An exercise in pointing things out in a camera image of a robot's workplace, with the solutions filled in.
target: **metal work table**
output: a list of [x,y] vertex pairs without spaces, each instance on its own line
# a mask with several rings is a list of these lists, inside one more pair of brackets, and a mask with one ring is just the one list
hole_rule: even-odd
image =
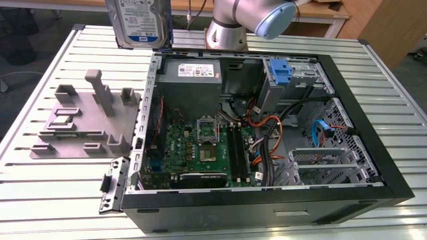
[[[236,229],[144,235],[122,214],[98,215],[100,183],[110,159],[30,159],[58,84],[90,91],[86,69],[102,71],[110,91],[142,93],[152,51],[117,49],[106,26],[70,31],[0,144],[1,239],[424,239],[427,236],[427,117],[368,45],[356,40],[246,37],[249,50],[330,55],[415,198],[338,225]],[[204,34],[174,31],[174,47],[204,48]]]

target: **connector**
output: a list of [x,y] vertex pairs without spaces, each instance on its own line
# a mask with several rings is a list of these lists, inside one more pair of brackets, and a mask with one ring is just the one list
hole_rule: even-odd
[[342,130],[344,130],[344,134],[346,134],[346,135],[357,135],[358,134],[358,131],[353,127],[345,126]]
[[324,137],[328,139],[328,138],[332,138],[333,137],[333,134],[334,134],[334,128],[328,128],[326,130],[324,130]]
[[192,11],[186,11],[186,24],[189,24],[189,22],[192,21],[193,16],[192,16]]
[[134,149],[142,148],[142,139],[140,137],[136,138]]

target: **floor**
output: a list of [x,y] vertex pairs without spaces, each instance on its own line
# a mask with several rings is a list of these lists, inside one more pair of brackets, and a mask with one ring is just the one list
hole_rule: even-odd
[[[37,58],[24,66],[12,66],[0,58],[0,76],[20,71],[44,73],[74,24],[110,25],[105,12],[64,11],[62,18],[54,19],[49,10],[36,9],[33,18],[38,26],[38,33],[28,38],[37,52]],[[208,25],[208,19],[201,17],[193,22],[190,29],[202,30]],[[185,17],[174,18],[173,28],[184,29],[184,26]],[[393,74],[420,108],[427,112],[427,65],[413,61],[412,57],[407,56]],[[0,140],[6,134],[40,77],[38,74],[22,73],[2,78],[10,87],[10,91],[8,94],[0,94]]]

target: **metal bracket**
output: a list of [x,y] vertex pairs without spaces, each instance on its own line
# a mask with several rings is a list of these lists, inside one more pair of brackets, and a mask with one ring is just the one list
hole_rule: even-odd
[[122,213],[121,201],[125,193],[130,159],[125,156],[110,161],[109,169],[101,180],[98,214]]

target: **wooden desk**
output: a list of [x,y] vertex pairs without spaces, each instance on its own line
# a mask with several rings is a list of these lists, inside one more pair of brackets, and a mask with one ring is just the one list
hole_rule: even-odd
[[[193,14],[200,10],[204,0],[190,0],[190,10]],[[94,11],[105,12],[105,0],[2,0],[0,1],[2,7],[33,8],[33,9],[52,9],[52,10],[76,10],[76,11]],[[172,14],[186,15],[188,0],[170,0]],[[213,11],[213,1],[206,0],[200,16],[210,17]],[[309,2],[298,7],[298,22],[297,27],[300,32],[306,30],[302,23],[317,24],[313,28],[320,28],[324,25],[325,33],[320,36],[325,38],[334,38],[340,32],[342,24],[350,18],[349,12],[344,7],[338,11],[328,9],[326,3]]]
[[427,0],[344,0],[353,18],[337,35],[364,39],[395,69],[427,32]]

